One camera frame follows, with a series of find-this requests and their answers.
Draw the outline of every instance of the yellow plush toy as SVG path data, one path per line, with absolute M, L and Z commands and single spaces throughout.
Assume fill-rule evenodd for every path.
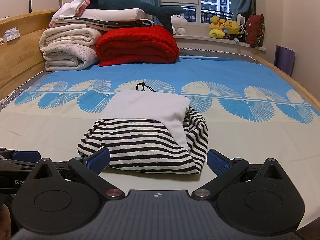
M 219 25 L 219 17 L 218 16 L 213 16 L 211 18 L 211 23 L 209 25 L 209 29 L 210 30 L 214 30 L 214 29 L 219 29 L 220 25 Z
M 222 39 L 226 35 L 223 31 L 213 29 L 209 32 L 211 38 Z
M 224 23 L 224 27 L 222 30 L 227 34 L 236 34 L 238 35 L 240 33 L 240 26 L 236 21 L 227 20 Z
M 224 27 L 226 20 L 220 19 L 219 22 L 221 23 L 221 25 L 219 26 L 219 30 L 223 31 L 222 28 Z

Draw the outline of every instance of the blue bed sheet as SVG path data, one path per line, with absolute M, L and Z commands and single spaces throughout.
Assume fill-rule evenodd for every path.
M 94 65 L 80 71 L 57 71 L 23 92 L 14 104 L 28 104 L 40 98 L 38 107 L 51 109 L 76 100 L 82 111 L 99 113 L 115 93 L 136 89 L 141 82 L 157 92 L 187 96 L 200 113 L 210 109 L 217 98 L 227 112 L 252 122 L 272 119 L 275 108 L 300 123 L 311 123 L 314 116 L 320 115 L 267 67 L 216 57 L 180 57 L 172 64 Z

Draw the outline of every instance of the pillow on windowsill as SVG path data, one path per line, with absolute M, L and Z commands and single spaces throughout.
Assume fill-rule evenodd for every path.
M 245 42 L 250 44 L 251 48 L 255 48 L 259 45 L 264 35 L 264 17 L 261 15 L 250 15 L 247 23 L 247 37 Z

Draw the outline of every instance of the bed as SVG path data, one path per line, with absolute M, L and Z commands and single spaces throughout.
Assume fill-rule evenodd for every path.
M 0 22 L 21 37 L 0 46 L 0 147 L 36 150 L 65 161 L 101 111 L 124 89 L 145 82 L 157 92 L 176 93 L 206 119 L 209 148 L 249 163 L 276 158 L 306 205 L 300 227 L 320 216 L 320 103 L 270 63 L 208 50 L 180 49 L 173 64 L 92 66 L 45 73 L 38 48 L 54 11 Z M 130 189 L 187 189 L 216 175 L 204 165 L 200 175 L 138 173 L 107 168 L 101 174 L 125 193 Z

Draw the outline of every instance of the shark plush toy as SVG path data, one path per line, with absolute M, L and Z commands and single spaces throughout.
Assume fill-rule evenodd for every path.
M 132 8 L 139 8 L 146 14 L 156 16 L 163 27 L 171 34 L 173 33 L 171 16 L 186 12 L 184 8 L 179 6 L 157 7 L 139 0 L 90 0 L 90 5 L 87 7 L 87 9 L 102 10 L 123 10 Z

